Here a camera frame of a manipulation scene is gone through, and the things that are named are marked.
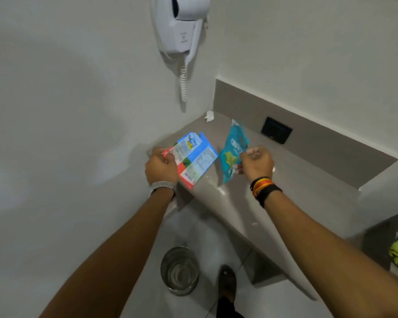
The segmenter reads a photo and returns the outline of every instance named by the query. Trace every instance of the snack package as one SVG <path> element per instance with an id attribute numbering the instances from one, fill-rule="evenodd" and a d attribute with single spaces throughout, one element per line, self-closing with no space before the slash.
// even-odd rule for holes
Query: snack package
<path id="1" fill-rule="evenodd" d="M 248 144 L 249 139 L 243 132 L 242 127 L 232 119 L 230 133 L 220 154 L 224 183 L 233 177 L 233 166 L 240 163 L 239 155 L 246 151 Z"/>
<path id="2" fill-rule="evenodd" d="M 193 188 L 218 157 L 217 151 L 202 132 L 199 135 L 189 133 L 173 147 L 163 151 L 165 159 L 168 152 L 174 155 L 180 180 L 189 189 Z"/>

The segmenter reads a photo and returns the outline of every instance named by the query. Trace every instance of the barcode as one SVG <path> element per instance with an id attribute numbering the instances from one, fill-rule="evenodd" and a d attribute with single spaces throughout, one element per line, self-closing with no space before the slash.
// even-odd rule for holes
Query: barcode
<path id="1" fill-rule="evenodd" d="M 184 172 L 184 175 L 185 175 L 189 180 L 193 181 L 193 177 L 191 177 L 191 176 L 189 175 L 189 173 Z"/>

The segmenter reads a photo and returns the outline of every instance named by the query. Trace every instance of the wall-mounted hair dryer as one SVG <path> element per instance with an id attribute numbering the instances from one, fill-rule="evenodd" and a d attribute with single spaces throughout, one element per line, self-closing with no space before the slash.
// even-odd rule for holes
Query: wall-mounted hair dryer
<path id="1" fill-rule="evenodd" d="M 151 0 L 152 21 L 157 32 L 158 48 L 168 58 L 184 53 L 180 69 L 182 101 L 187 101 L 187 66 L 194 58 L 199 43 L 203 20 L 211 0 Z"/>

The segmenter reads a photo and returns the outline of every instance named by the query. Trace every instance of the forearm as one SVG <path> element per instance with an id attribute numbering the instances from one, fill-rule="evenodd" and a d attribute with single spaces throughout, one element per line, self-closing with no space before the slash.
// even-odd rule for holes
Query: forearm
<path id="1" fill-rule="evenodd" d="M 335 317 L 398 317 L 398 284 L 380 266 L 300 210 L 282 192 L 265 209 Z"/>
<path id="2" fill-rule="evenodd" d="M 41 317 L 119 317 L 154 244 L 173 190 L 160 188 L 72 274 Z"/>

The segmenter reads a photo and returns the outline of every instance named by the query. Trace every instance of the blue snack bag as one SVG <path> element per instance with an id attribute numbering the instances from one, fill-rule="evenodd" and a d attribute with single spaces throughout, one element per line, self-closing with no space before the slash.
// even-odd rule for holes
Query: blue snack bag
<path id="1" fill-rule="evenodd" d="M 223 169 L 223 183 L 228 182 L 233 175 L 233 166 L 240 163 L 240 153 L 246 151 L 249 139 L 243 132 L 242 127 L 234 120 L 231 120 L 230 133 L 226 144 L 221 151 L 220 159 Z"/>

